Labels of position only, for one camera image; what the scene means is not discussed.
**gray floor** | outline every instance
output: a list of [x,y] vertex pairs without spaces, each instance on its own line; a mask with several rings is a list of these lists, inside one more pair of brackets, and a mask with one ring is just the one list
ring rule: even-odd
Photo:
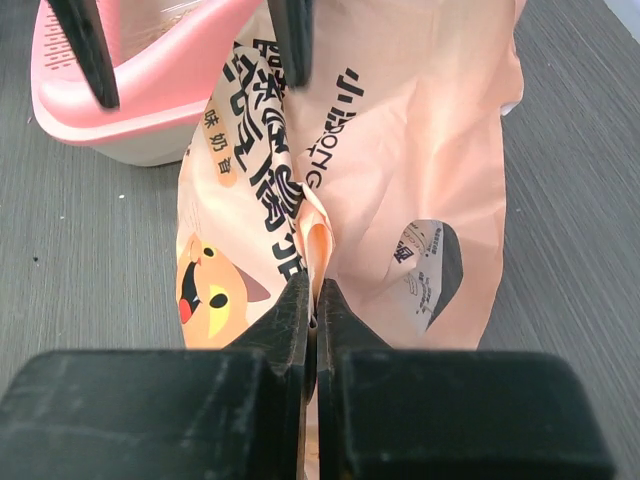
[[[0,0],[0,391],[43,350],[181,345],[178,166],[116,165],[28,123],[35,7]],[[568,359],[619,478],[631,480],[640,471],[640,46],[601,0],[531,1],[518,40],[527,91],[505,125],[505,276],[482,346]]]

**pink plastic container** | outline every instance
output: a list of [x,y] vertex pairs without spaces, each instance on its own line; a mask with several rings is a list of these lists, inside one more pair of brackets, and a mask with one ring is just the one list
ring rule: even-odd
[[[123,163],[154,166],[181,160],[233,40],[260,1],[98,0],[121,103],[119,111],[105,112],[42,0],[31,54],[36,120],[63,143],[87,145]],[[132,4],[139,20],[126,11]],[[128,58],[137,50],[124,41],[127,23],[138,28],[140,21],[170,22],[189,8],[167,33]],[[140,31],[147,27],[153,25],[142,25]]]

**cartoon dog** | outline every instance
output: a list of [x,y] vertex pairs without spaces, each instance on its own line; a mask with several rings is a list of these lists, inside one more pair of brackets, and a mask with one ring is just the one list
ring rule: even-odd
[[222,348],[248,327],[249,302],[271,295],[194,233],[178,259],[177,301],[188,348]]

